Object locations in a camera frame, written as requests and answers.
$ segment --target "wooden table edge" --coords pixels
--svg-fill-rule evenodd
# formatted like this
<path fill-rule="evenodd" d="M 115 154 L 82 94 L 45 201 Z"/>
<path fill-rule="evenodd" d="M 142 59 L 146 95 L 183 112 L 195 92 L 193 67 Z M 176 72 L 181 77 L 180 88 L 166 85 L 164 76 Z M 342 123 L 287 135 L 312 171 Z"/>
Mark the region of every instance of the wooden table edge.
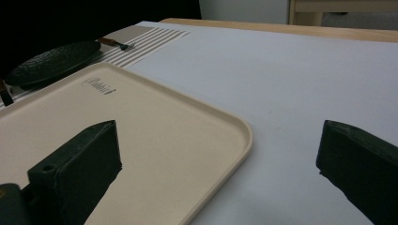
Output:
<path fill-rule="evenodd" d="M 174 23 L 182 25 L 209 26 L 221 28 L 233 28 L 254 31 L 267 31 L 276 33 L 286 33 L 294 35 L 304 35 L 323 38 L 343 38 L 355 40 L 371 40 L 383 42 L 398 42 L 398 31 L 391 30 L 370 30 L 319 26 L 301 26 L 288 24 L 273 24 L 260 22 L 229 22 L 168 18 L 160 23 Z"/>

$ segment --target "beige plastic tray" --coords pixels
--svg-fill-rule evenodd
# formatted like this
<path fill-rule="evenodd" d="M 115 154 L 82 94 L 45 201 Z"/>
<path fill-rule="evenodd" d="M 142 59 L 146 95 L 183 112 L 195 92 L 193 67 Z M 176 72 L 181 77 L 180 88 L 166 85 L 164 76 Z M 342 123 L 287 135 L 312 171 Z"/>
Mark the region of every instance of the beige plastic tray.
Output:
<path fill-rule="evenodd" d="M 0 112 L 1 184 L 25 187 L 32 166 L 113 119 L 123 170 L 86 224 L 187 224 L 252 147 L 234 115 L 98 63 Z"/>

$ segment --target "table surface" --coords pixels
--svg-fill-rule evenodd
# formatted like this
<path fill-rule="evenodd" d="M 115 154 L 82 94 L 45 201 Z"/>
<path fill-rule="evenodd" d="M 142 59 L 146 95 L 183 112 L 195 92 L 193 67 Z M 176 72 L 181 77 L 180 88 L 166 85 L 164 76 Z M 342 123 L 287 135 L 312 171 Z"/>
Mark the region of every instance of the table surface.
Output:
<path fill-rule="evenodd" d="M 398 42 L 398 31 L 390 30 L 368 30 L 368 29 L 351 29 L 351 28 L 334 28 L 334 27 L 317 27 L 317 26 L 300 26 L 255 22 L 226 22 L 226 21 L 207 21 L 207 20 L 191 20 L 169 18 L 162 20 L 161 23 L 175 23 L 185 25 L 225 27 L 255 31 L 269 31 L 286 34 L 306 35 L 325 38 L 344 38 L 355 40 L 375 40 Z"/>
<path fill-rule="evenodd" d="M 371 224 L 315 159 L 326 119 L 398 143 L 398 32 L 185 19 L 136 26 L 189 34 L 127 70 L 253 129 L 248 158 L 191 224 Z"/>

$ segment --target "white wall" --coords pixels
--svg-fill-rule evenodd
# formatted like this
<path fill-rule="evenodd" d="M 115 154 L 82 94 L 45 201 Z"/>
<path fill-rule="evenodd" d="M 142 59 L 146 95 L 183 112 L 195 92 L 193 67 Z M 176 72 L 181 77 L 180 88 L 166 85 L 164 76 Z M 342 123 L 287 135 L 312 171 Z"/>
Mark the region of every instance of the white wall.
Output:
<path fill-rule="evenodd" d="M 199 0 L 203 20 L 288 23 L 289 0 Z"/>

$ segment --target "black plate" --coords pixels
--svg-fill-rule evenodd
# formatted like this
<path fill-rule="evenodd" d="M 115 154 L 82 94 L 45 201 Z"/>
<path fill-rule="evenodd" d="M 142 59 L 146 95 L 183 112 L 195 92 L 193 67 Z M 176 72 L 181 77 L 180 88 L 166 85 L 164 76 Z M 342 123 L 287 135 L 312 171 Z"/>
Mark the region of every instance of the black plate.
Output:
<path fill-rule="evenodd" d="M 79 41 L 39 54 L 14 68 L 4 79 L 29 89 L 58 81 L 79 70 L 100 53 L 97 41 Z"/>

